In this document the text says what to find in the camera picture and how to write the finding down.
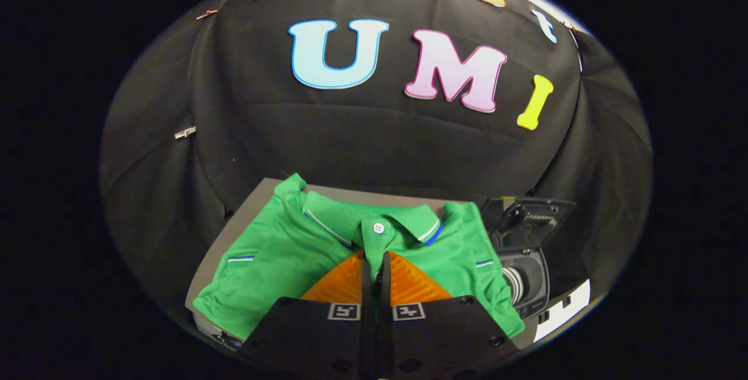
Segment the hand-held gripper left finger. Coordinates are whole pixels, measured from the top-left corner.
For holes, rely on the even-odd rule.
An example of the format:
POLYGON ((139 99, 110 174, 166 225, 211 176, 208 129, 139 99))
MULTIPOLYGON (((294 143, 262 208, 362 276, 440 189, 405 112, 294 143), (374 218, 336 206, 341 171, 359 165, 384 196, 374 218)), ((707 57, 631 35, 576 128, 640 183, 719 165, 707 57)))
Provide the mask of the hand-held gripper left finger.
POLYGON ((355 253, 301 298, 278 298, 238 354, 272 379, 372 379, 371 292, 369 264, 355 253))

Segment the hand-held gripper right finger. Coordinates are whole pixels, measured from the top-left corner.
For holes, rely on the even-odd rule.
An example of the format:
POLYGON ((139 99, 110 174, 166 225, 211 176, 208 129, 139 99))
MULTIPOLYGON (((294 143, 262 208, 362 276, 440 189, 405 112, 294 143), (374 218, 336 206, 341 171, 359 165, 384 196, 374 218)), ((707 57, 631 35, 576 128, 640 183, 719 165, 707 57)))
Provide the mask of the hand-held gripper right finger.
POLYGON ((379 378, 478 379, 518 358, 475 296, 447 294, 400 255, 385 252, 379 286, 379 378))

